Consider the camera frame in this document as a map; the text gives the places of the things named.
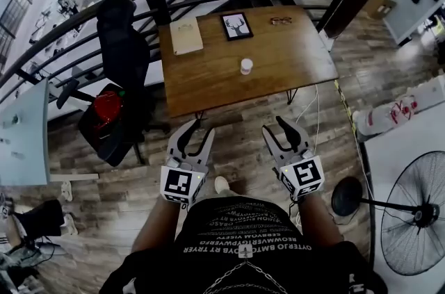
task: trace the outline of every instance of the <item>deer picture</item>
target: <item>deer picture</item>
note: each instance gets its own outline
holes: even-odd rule
[[[235,31],[236,35],[243,35],[240,28],[245,25],[245,22],[240,18],[231,18],[225,20],[225,25]]]

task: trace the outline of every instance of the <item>black office chair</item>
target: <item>black office chair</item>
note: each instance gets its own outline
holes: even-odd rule
[[[131,25],[136,5],[132,0],[105,0],[97,11],[97,32],[102,48],[105,76],[118,84],[108,84],[97,96],[112,94],[111,102],[119,114],[104,123],[97,112],[96,100],[79,121],[83,137],[97,155],[112,166],[119,165],[130,148],[134,148],[139,163],[144,164],[138,142],[144,141],[143,130],[160,129],[170,132],[169,124],[149,124],[154,111],[154,99],[145,89],[150,48]],[[61,108],[79,81],[73,80],[58,98]]]

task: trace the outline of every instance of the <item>picture frame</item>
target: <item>picture frame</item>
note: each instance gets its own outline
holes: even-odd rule
[[[228,41],[253,37],[252,29],[244,13],[221,15],[220,18]]]

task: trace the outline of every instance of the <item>floor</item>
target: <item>floor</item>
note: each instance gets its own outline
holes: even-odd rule
[[[435,75],[439,66],[433,54],[428,33],[399,49],[382,22],[362,14],[338,38],[331,53],[340,75],[339,84],[352,110],[385,103],[403,94],[407,87]],[[329,204],[339,180],[346,176],[362,181],[364,178],[348,117],[334,83],[319,85],[318,92],[320,125],[316,152],[322,158],[326,177],[323,198]],[[162,98],[162,90],[156,93]],[[282,93],[209,111],[190,149],[197,147],[205,129],[214,126],[210,179],[222,175],[234,190],[268,198],[287,210],[289,194],[275,180],[271,170],[273,160],[264,144],[261,126],[269,126],[280,133],[279,140],[284,140],[275,116],[296,120],[314,96],[315,87],[308,87],[298,91],[290,106]],[[165,100],[159,102],[155,116],[157,120],[169,121],[173,128],[193,118],[191,115],[169,120]],[[112,169],[97,158],[76,130],[78,119],[78,115],[73,115],[49,126],[51,171],[99,172],[100,179],[72,183],[74,199],[65,210],[74,216],[79,235],[59,239],[58,243],[69,254],[55,256],[38,267],[49,293],[97,293],[110,272],[122,263],[159,193],[160,166],[167,147],[167,136],[150,132],[140,147],[150,166],[138,167],[130,151],[122,164]],[[314,102],[299,121],[314,142],[317,120],[318,106]],[[202,194],[211,193],[211,183],[206,182]],[[58,196],[60,184],[2,190],[18,204],[36,206]],[[297,212],[294,206],[293,218]],[[182,211],[178,231],[184,216]],[[335,220],[341,224],[345,239],[354,242],[368,256],[369,208],[362,206],[352,220]]]

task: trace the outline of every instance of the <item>fan guard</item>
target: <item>fan guard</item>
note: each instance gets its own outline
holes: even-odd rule
[[[405,276],[419,275],[445,256],[445,152],[413,160],[397,179],[388,203],[418,211],[385,208],[381,244],[387,265]]]

